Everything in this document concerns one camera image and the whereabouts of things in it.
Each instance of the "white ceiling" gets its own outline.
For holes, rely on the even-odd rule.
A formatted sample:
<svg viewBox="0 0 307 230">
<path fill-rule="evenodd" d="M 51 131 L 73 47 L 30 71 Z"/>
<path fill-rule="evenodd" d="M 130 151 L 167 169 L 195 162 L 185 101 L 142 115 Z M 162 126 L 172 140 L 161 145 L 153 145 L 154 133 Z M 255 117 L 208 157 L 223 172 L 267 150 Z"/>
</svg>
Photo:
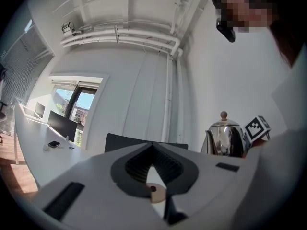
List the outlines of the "white ceiling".
<svg viewBox="0 0 307 230">
<path fill-rule="evenodd" d="M 103 24 L 105 28 L 117 25 L 158 30 L 181 39 L 182 47 L 206 2 L 207 0 L 28 0 L 28 8 L 41 35 L 57 54 L 63 50 L 59 45 L 63 39 L 61 27 L 67 21 L 73 22 L 76 29 L 85 25 Z"/>
</svg>

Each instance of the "desk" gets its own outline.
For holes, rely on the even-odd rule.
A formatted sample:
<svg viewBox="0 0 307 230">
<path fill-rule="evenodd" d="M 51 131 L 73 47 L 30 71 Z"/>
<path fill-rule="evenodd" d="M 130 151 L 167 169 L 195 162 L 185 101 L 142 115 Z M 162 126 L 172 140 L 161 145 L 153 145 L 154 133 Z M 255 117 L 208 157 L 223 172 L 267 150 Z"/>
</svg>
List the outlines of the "desk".
<svg viewBox="0 0 307 230">
<path fill-rule="evenodd" d="M 23 108 L 21 104 L 15 106 L 15 134 L 17 132 L 24 159 L 38 186 L 45 186 L 79 161 L 92 156 L 89 151 L 66 141 L 41 119 L 25 114 Z M 54 140 L 64 148 L 44 151 L 43 147 Z"/>
</svg>

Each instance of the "smartphone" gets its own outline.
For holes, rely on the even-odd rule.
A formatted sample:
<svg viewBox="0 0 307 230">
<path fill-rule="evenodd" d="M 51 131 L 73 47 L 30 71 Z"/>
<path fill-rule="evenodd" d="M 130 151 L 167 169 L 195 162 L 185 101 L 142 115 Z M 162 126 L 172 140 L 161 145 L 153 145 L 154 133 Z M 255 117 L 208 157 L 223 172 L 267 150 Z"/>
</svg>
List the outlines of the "smartphone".
<svg viewBox="0 0 307 230">
<path fill-rule="evenodd" d="M 59 142 L 57 142 L 55 140 L 48 143 L 48 146 L 51 147 L 51 148 L 56 148 L 58 145 L 59 145 Z"/>
</svg>

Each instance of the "kettle lid knob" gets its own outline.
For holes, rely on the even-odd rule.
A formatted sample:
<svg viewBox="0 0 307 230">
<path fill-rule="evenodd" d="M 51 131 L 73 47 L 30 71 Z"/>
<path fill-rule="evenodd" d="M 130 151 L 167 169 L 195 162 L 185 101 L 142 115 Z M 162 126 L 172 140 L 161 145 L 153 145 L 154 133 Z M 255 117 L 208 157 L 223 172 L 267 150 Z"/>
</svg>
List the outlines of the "kettle lid knob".
<svg viewBox="0 0 307 230">
<path fill-rule="evenodd" d="M 222 111 L 222 112 L 221 112 L 222 121 L 226 121 L 226 120 L 227 120 L 227 115 L 228 115 L 227 112 L 225 112 L 225 111 Z"/>
</svg>

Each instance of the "black monitor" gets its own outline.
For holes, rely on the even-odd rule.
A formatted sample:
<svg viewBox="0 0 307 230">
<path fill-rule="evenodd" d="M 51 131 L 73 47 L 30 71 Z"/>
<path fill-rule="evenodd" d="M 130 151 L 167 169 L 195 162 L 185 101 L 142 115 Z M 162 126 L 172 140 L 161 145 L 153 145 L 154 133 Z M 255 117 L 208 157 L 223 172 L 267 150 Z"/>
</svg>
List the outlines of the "black monitor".
<svg viewBox="0 0 307 230">
<path fill-rule="evenodd" d="M 76 122 L 50 111 L 48 124 L 50 124 L 54 130 L 59 132 L 65 138 L 68 136 L 70 141 L 75 140 L 75 133 L 77 129 Z"/>
<path fill-rule="evenodd" d="M 121 149 L 124 147 L 129 147 L 129 146 L 138 145 L 138 144 L 147 143 L 147 142 L 155 142 L 155 141 L 134 139 L 134 138 L 118 136 L 118 135 L 109 133 L 106 136 L 105 153 L 109 151 Z M 169 144 L 169 145 L 172 145 L 178 148 L 186 149 L 186 150 L 188 150 L 189 148 L 187 144 L 179 144 L 179 143 L 166 143 L 166 144 Z"/>
<path fill-rule="evenodd" d="M 34 111 L 40 116 L 40 118 L 43 118 L 45 106 L 43 106 L 41 103 L 36 102 Z"/>
</svg>

